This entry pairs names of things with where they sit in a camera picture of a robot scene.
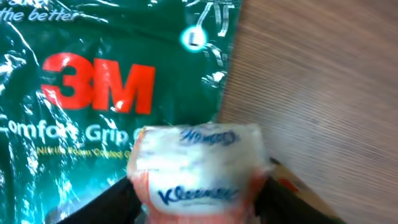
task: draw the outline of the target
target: wooden surface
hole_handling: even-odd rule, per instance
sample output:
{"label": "wooden surface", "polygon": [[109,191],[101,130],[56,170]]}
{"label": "wooden surface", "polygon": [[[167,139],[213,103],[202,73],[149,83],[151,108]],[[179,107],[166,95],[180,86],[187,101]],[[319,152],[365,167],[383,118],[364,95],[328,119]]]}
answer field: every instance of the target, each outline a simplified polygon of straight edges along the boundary
{"label": "wooden surface", "polygon": [[398,223],[398,1],[245,0],[221,120],[348,223]]}

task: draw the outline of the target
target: kleenex package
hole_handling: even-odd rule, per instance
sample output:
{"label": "kleenex package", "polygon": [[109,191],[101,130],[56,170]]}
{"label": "kleenex package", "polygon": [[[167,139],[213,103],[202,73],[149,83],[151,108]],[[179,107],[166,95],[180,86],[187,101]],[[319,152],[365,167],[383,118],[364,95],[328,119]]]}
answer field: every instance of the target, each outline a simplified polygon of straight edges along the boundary
{"label": "kleenex package", "polygon": [[147,223],[248,223],[270,169],[257,125],[144,127],[127,175]]}

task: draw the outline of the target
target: orange and white package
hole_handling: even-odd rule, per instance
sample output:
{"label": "orange and white package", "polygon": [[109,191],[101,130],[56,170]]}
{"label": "orange and white package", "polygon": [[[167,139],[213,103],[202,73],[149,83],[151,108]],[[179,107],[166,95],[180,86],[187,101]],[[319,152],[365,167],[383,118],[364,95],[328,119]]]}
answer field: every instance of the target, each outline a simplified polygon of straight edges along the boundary
{"label": "orange and white package", "polygon": [[257,125],[144,127],[127,176],[146,223],[248,223],[271,168]]}

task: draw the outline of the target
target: kleenex logo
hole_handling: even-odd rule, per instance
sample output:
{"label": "kleenex logo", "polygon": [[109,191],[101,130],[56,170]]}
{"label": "kleenex logo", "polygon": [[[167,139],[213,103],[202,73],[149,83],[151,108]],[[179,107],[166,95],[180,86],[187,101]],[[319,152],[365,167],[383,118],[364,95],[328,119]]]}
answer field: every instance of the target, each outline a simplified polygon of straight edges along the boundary
{"label": "kleenex logo", "polygon": [[199,130],[191,128],[183,130],[180,135],[180,142],[191,144],[204,143],[212,145],[220,143],[224,146],[229,146],[239,141],[239,135],[232,130],[223,133],[203,134]]}
{"label": "kleenex logo", "polygon": [[239,190],[238,189],[191,189],[184,190],[182,186],[168,189],[166,193],[161,190],[158,191],[160,198],[165,205],[169,205],[170,202],[179,202],[182,200],[195,200],[201,198],[211,198],[215,200],[226,200],[233,201],[237,199]]}

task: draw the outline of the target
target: red logo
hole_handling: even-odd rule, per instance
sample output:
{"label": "red logo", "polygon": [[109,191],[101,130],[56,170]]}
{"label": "red logo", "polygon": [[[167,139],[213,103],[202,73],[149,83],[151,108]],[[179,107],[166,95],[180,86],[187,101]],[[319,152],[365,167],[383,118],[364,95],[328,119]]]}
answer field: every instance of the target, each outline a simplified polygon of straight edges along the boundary
{"label": "red logo", "polygon": [[72,96],[63,95],[59,86],[42,85],[42,91],[54,105],[78,110],[92,104],[94,110],[107,111],[110,92],[116,111],[130,112],[135,101],[137,114],[150,114],[155,83],[154,67],[133,64],[123,86],[119,64],[114,60],[95,58],[92,65],[77,54],[59,53],[48,57],[43,64],[43,69],[50,72],[61,72],[66,67],[76,70],[74,75],[63,76],[63,85],[74,90]]}

